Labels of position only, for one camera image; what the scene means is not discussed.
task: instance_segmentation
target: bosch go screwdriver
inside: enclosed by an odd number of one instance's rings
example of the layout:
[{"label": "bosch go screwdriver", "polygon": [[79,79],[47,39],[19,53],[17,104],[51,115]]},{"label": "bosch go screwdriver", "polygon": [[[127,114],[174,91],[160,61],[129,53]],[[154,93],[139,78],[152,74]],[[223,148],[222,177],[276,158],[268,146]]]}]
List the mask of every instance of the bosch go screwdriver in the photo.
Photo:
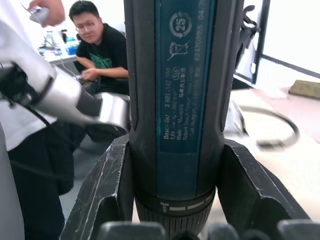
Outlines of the bosch go screwdriver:
[{"label": "bosch go screwdriver", "polygon": [[125,0],[140,221],[198,234],[215,197],[243,0]]}]

